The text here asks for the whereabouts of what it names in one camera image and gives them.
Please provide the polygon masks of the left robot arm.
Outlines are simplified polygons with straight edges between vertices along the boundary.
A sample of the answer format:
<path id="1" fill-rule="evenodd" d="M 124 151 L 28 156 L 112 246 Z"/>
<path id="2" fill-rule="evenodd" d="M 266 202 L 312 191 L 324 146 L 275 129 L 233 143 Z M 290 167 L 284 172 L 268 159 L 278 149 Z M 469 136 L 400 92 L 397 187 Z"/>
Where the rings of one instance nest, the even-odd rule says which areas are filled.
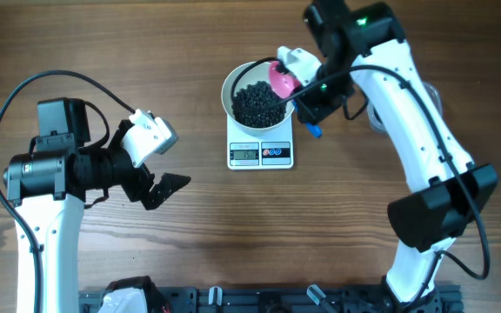
<path id="1" fill-rule="evenodd" d="M 93 103 L 57 98 L 38 103 L 39 134 L 26 154 L 14 156 L 3 174 L 7 199 L 25 221 L 17 227 L 19 287 L 17 309 L 30 312 L 37 301 L 44 312 L 81 311 L 77 252 L 89 190 L 120 186 L 133 203 L 154 210 L 190 182 L 165 173 L 156 182 L 145 165 L 177 141 L 170 124 L 137 110 L 116 132 L 90 139 L 86 110 Z"/>

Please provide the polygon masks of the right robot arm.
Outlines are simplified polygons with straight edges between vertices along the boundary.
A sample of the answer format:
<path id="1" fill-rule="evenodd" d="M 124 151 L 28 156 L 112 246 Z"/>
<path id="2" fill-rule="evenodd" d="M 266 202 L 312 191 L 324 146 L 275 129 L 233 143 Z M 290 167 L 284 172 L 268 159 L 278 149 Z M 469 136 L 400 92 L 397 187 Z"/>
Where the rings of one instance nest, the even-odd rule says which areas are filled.
<path id="1" fill-rule="evenodd" d="M 390 203 L 399 243 L 384 286 L 395 310 L 425 306 L 444 257 L 468 224 L 483 253 L 478 280 L 489 275 L 490 247 L 482 208 L 498 183 L 489 164 L 476 165 L 446 126 L 413 62 L 404 29 L 386 3 L 359 10 L 315 1 L 304 11 L 321 59 L 290 65 L 299 81 L 292 97 L 301 123 L 318 124 L 361 90 L 377 112 L 404 168 L 410 195 Z"/>

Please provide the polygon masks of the pink scoop blue handle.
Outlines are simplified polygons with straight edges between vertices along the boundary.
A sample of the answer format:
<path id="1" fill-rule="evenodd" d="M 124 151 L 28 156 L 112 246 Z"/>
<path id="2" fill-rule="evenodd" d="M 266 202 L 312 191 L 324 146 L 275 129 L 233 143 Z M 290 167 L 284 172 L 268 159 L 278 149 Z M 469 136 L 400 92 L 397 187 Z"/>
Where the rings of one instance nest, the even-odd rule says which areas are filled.
<path id="1" fill-rule="evenodd" d="M 269 65 L 268 77 L 271 89 L 280 98 L 289 97 L 293 90 L 301 86 L 301 83 L 289 73 L 280 61 L 273 61 Z M 295 112 L 298 112 L 296 100 L 292 100 Z M 315 137 L 320 138 L 323 131 L 319 126 L 312 125 L 311 123 L 304 124 L 307 130 Z"/>

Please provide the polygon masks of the black beans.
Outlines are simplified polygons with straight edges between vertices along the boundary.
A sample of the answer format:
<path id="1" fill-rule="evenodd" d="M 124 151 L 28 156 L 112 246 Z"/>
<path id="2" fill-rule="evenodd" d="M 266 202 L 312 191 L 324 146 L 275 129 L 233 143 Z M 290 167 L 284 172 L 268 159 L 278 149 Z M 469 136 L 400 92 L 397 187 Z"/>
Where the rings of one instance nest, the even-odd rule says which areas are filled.
<path id="1" fill-rule="evenodd" d="M 258 81 L 238 91 L 231 108 L 237 122 L 251 128 L 263 129 L 284 120 L 286 107 L 277 105 L 280 100 L 268 83 Z"/>

